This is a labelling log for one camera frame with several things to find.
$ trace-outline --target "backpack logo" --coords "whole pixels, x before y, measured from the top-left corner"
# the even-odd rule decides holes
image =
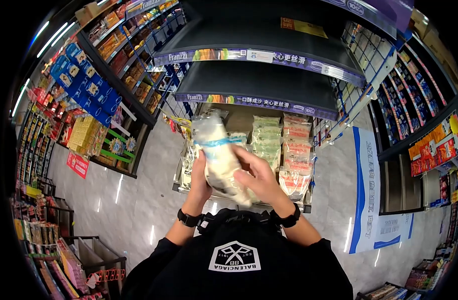
[[[230,242],[214,248],[209,270],[218,272],[247,272],[261,269],[257,248]]]

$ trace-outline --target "blue and white banner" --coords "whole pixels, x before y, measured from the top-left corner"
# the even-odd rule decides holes
[[[352,127],[356,146],[357,203],[349,253],[358,253],[410,238],[412,214],[379,216],[381,173],[374,133]]]

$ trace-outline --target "supermarket aisle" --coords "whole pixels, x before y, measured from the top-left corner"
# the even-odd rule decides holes
[[[363,110],[353,125],[370,129],[369,113]],[[56,145],[49,177],[57,186],[57,196],[65,198],[75,211],[75,234],[99,235],[116,252],[127,256],[129,271],[148,257],[184,202],[185,195],[171,189],[182,144],[179,135],[158,122],[147,140],[136,180],[94,163],[83,180],[66,166],[68,150]],[[344,248],[356,203],[352,132],[345,131],[333,146],[318,153],[318,158],[312,213],[305,217],[332,242],[354,295],[385,281],[404,284],[411,267],[431,258],[440,237],[445,236],[439,232],[446,207],[416,213],[412,238],[401,244],[349,255]],[[204,213],[223,207],[236,208],[224,201],[208,201]]]

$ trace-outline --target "person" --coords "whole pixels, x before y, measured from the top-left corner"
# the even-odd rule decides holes
[[[154,252],[127,276],[122,299],[226,298],[290,295],[352,299],[352,286],[330,241],[279,187],[264,159],[234,146],[242,168],[234,178],[274,208],[269,215],[221,209],[200,216],[212,188],[203,151],[178,219]],[[286,238],[280,234],[280,224]],[[201,235],[194,236],[195,225]]]

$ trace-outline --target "fluorescent light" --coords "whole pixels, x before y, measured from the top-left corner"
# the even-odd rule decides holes
[[[121,183],[122,183],[122,178],[123,178],[123,177],[124,177],[124,174],[120,174],[119,186],[117,187],[116,204],[117,204],[117,201],[119,200],[120,185],[121,185]]]
[[[49,25],[49,21],[47,21],[44,26],[42,26],[42,28],[39,30],[39,32],[35,35],[34,37],[34,40],[32,42],[35,41],[35,39],[37,39],[37,37],[44,31],[44,29],[47,27],[47,25]]]
[[[57,41],[58,41],[61,37],[63,37],[64,34],[66,34],[66,32],[69,31],[70,27],[74,26],[75,24],[76,24],[76,22],[72,22],[72,24],[69,25],[69,27],[67,27],[67,28],[57,37],[57,39],[52,43],[52,45],[50,45],[50,46],[53,47],[53,46],[57,43]]]
[[[379,260],[379,253],[381,253],[381,249],[377,251],[377,257],[376,257],[376,261],[374,261],[374,266],[376,266],[377,261]]]
[[[56,38],[56,36],[67,26],[67,22],[59,28],[58,31],[56,31],[56,33],[54,33],[54,35],[47,41],[47,43],[44,45],[44,47],[42,47],[42,49],[39,51],[39,54],[37,54],[37,58],[39,58],[42,53],[46,50],[47,46],[49,46],[49,44],[53,41],[53,39]]]
[[[349,244],[350,225],[352,224],[352,217],[349,218],[349,226],[347,227],[346,245],[344,246],[344,252],[347,251],[347,245]]]
[[[215,211],[217,210],[217,202],[214,202],[214,204],[212,205],[212,214],[215,216]]]
[[[22,94],[24,93],[25,88],[29,84],[30,80],[31,80],[30,78],[27,78],[27,81],[25,82],[24,87],[22,88],[21,93],[19,94],[19,98],[17,98],[16,106],[14,106],[14,111],[12,111],[12,117],[14,117],[14,115],[16,114],[17,106],[19,106],[19,102],[21,101]]]
[[[151,245],[152,245],[153,239],[154,239],[154,225],[152,225],[152,230],[151,230],[151,240],[150,240]]]

